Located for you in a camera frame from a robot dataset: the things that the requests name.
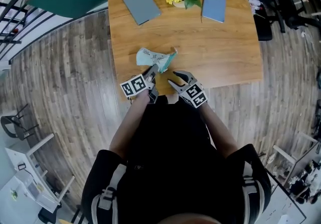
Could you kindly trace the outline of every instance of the hand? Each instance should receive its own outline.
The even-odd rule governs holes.
[[[148,95],[149,90],[145,89],[144,91],[140,92],[137,96],[136,96],[136,100],[145,102],[145,103],[149,103],[150,98]]]

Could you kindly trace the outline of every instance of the white table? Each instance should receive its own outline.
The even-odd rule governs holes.
[[[43,140],[41,140],[39,143],[37,143],[35,146],[30,148],[29,146],[26,146],[27,143],[23,143],[23,141],[19,141],[13,146],[6,148],[7,154],[14,165],[14,168],[18,171],[18,165],[24,163],[26,165],[25,170],[28,171],[37,185],[37,189],[40,192],[40,194],[37,196],[37,198],[31,198],[35,200],[40,206],[47,209],[50,212],[54,212],[57,205],[62,200],[63,196],[67,192],[68,188],[70,187],[71,183],[75,179],[74,176],[71,177],[65,188],[60,193],[59,197],[57,197],[49,188],[47,183],[44,180],[44,176],[48,172],[45,170],[43,173],[39,173],[39,171],[36,169],[34,162],[32,161],[33,153],[38,150],[41,146],[43,146],[46,142],[48,142],[50,139],[54,137],[54,134],[50,134],[47,137],[45,137]]]

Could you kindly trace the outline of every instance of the wooden floor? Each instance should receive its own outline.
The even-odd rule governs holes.
[[[309,144],[295,134],[310,134],[318,97],[318,34],[315,28],[303,28],[306,37],[302,30],[281,34],[277,24],[272,27],[273,40],[260,43],[264,80],[209,89],[209,103],[239,146],[253,143],[258,153],[270,155],[277,144],[300,155]],[[80,202],[97,152],[108,148],[129,107],[118,99],[112,59],[108,12],[100,12],[33,43],[0,80],[0,112],[29,103],[26,125],[40,125],[31,145],[55,133],[36,157],[59,183],[75,175],[72,206]]]

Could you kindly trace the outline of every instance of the metal railing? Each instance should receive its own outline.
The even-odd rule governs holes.
[[[0,14],[0,23],[4,23],[5,27],[1,29],[0,31],[0,37],[4,37],[3,39],[0,39],[0,60],[2,60],[5,55],[10,51],[10,49],[16,45],[16,44],[21,44],[21,39],[26,36],[31,30],[39,26],[41,23],[44,21],[48,20],[54,14],[49,15],[46,17],[44,20],[42,20],[40,23],[36,24],[32,29],[28,30],[25,34],[23,34],[20,38],[17,40],[14,40],[19,34],[22,33],[22,31],[25,31],[26,28],[32,24],[35,20],[39,19],[39,17],[43,16],[47,11],[42,10],[39,12],[38,15],[34,16],[30,21],[26,22],[27,17],[31,16],[31,14],[35,13],[35,11],[38,9],[36,7],[31,7],[30,9],[26,9],[26,6],[28,5],[28,0],[22,0],[22,5],[20,7],[16,6],[16,3],[19,0],[10,0],[8,4],[0,3],[0,7],[5,7],[5,9],[2,11]],[[9,13],[10,10],[15,10],[15,14],[9,18],[7,14]],[[18,16],[19,13],[24,13],[25,15],[21,19],[17,19],[16,17]],[[6,28],[10,24],[15,24],[12,28],[8,29],[8,32],[5,33]],[[8,48],[6,51],[5,49],[7,46],[11,44],[12,46]]]

